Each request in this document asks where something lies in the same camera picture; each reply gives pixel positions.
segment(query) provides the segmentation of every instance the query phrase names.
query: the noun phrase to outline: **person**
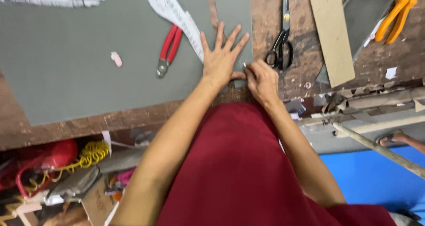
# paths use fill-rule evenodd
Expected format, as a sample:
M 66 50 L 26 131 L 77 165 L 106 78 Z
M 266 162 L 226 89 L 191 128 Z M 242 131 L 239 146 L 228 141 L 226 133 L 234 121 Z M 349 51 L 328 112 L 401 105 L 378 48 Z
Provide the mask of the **person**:
M 146 149 L 111 225 L 394 225 L 381 206 L 347 205 L 279 99 L 277 72 L 262 60 L 232 71 L 249 34 L 232 49 L 241 25 L 222 47 L 223 29 L 212 51 L 201 33 L 203 76 Z M 257 103 L 210 108 L 236 78 Z
M 418 151 L 420 151 L 422 154 L 425 154 L 425 144 L 418 141 L 417 139 L 406 135 L 401 130 L 396 130 L 391 134 L 385 135 L 381 137 L 377 142 L 383 146 L 383 147 L 389 147 L 392 143 L 405 143 L 406 145 L 409 145 Z

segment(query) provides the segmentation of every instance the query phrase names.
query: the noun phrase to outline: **foot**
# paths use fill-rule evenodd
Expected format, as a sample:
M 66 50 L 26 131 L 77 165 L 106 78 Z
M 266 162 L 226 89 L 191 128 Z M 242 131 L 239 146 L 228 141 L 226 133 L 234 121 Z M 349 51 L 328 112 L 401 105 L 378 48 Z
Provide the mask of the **foot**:
M 379 141 L 379 144 L 383 147 L 388 147 L 390 145 L 393 145 L 393 143 L 395 142 L 403 142 L 406 136 L 407 135 L 404 134 L 404 132 L 402 132 L 401 130 L 398 130 L 392 134 L 389 134 L 388 136 L 383 137 Z

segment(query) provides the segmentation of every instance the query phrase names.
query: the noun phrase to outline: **black scissors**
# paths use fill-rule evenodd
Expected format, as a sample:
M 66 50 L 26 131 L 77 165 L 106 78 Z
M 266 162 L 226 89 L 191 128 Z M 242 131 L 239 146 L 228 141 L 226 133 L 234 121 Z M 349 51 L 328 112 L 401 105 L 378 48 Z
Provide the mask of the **black scissors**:
M 279 70 L 286 70 L 292 64 L 294 58 L 294 48 L 291 42 L 288 41 L 290 35 L 290 2 L 282 0 L 282 28 L 280 34 L 273 45 L 273 48 L 266 55 L 266 63 L 272 67 L 277 67 Z M 284 68 L 284 45 L 288 46 L 288 64 Z

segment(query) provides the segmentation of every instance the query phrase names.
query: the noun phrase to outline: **yellow coiled cord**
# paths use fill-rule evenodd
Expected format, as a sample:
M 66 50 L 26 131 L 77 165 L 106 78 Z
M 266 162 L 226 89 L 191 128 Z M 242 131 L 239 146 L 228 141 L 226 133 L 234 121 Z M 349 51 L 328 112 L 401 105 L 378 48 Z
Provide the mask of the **yellow coiled cord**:
M 56 179 L 52 179 L 52 182 L 57 182 L 62 176 L 62 172 L 67 170 L 70 173 L 74 173 L 75 167 L 88 168 L 91 165 L 97 164 L 99 161 L 103 160 L 105 156 L 109 154 L 109 145 L 104 141 L 90 141 L 80 152 L 79 160 L 76 163 L 64 166 L 61 168 L 53 169 L 49 172 L 44 172 L 43 181 L 38 184 L 34 179 L 30 179 L 30 183 L 34 186 L 33 191 L 36 191 L 41 185 L 44 184 L 47 178 L 50 178 L 50 172 L 59 171 L 59 176 Z

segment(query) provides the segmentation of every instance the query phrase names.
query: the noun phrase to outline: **red-handled pliers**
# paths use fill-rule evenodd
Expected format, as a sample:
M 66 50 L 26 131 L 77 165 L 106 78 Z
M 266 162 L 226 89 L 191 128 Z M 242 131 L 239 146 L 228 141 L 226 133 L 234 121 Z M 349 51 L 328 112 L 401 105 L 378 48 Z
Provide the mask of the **red-handled pliers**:
M 174 59 L 174 56 L 176 55 L 181 38 L 182 30 L 177 27 L 177 25 L 173 24 L 170 31 L 168 32 L 167 38 L 165 38 L 164 44 L 162 45 L 161 55 L 159 56 L 159 63 L 157 69 L 157 74 L 159 78 L 164 77 L 165 73 L 167 72 L 168 67 L 170 66 L 171 62 Z

